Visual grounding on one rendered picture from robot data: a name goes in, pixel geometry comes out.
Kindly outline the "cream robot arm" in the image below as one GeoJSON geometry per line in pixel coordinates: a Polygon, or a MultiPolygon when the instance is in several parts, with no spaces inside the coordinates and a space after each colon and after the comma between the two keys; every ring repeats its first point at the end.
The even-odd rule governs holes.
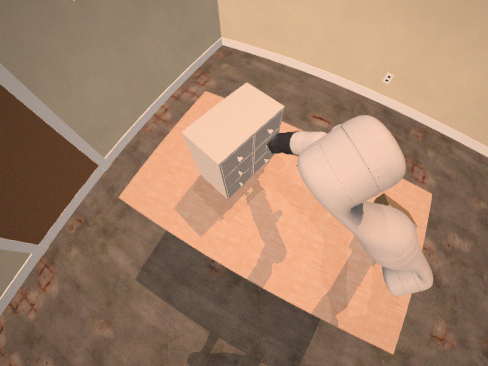
{"type": "Polygon", "coordinates": [[[400,182],[406,171],[404,155],[385,125],[357,116],[328,134],[306,133],[302,147],[297,164],[305,185],[383,266],[390,293],[429,289],[433,274],[412,221],[396,208],[367,201],[400,182]]]}

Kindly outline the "grey drawer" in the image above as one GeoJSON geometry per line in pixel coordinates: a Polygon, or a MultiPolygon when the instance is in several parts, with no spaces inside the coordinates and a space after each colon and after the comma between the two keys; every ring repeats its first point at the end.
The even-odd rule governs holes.
{"type": "Polygon", "coordinates": [[[280,126],[282,111],[283,110],[281,110],[277,115],[275,115],[269,122],[267,122],[261,129],[259,129],[255,133],[254,149],[256,149],[267,137],[272,135],[274,131],[280,126]]]}
{"type": "Polygon", "coordinates": [[[233,152],[221,165],[223,177],[230,173],[239,163],[253,151],[253,136],[233,152]]]}
{"type": "Polygon", "coordinates": [[[252,166],[241,176],[238,180],[236,180],[228,189],[227,194],[230,198],[240,187],[245,185],[245,182],[252,176],[252,166]]]}
{"type": "Polygon", "coordinates": [[[272,139],[274,138],[279,132],[279,128],[274,132],[273,135],[271,135],[270,137],[268,137],[258,148],[256,148],[254,150],[254,163],[264,154],[266,153],[267,151],[265,150],[265,147],[268,147],[267,146],[267,143],[272,139]]]}
{"type": "Polygon", "coordinates": [[[225,185],[226,189],[232,185],[240,176],[244,175],[244,172],[252,166],[252,153],[243,160],[230,174],[228,174],[225,178],[225,185]]]}
{"type": "Polygon", "coordinates": [[[259,158],[254,164],[253,164],[253,174],[257,172],[265,163],[268,163],[269,160],[274,154],[273,153],[265,153],[261,158],[259,158]]]}

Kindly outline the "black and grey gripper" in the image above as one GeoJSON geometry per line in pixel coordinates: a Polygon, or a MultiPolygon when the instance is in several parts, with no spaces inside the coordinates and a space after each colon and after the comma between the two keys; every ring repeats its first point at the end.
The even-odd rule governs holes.
{"type": "Polygon", "coordinates": [[[299,156],[303,151],[302,141],[307,131],[278,133],[265,147],[267,153],[299,156]],[[281,138],[281,139],[280,139],[281,138]]]}

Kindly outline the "small beige chest of drawers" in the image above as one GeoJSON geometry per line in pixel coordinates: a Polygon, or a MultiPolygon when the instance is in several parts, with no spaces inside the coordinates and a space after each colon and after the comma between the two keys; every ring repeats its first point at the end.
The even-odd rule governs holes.
{"type": "Polygon", "coordinates": [[[255,133],[283,110],[281,126],[284,107],[245,83],[182,131],[200,174],[227,200],[231,185],[226,189],[224,178],[240,163],[225,177],[220,164],[253,136],[253,176],[255,133]]]}

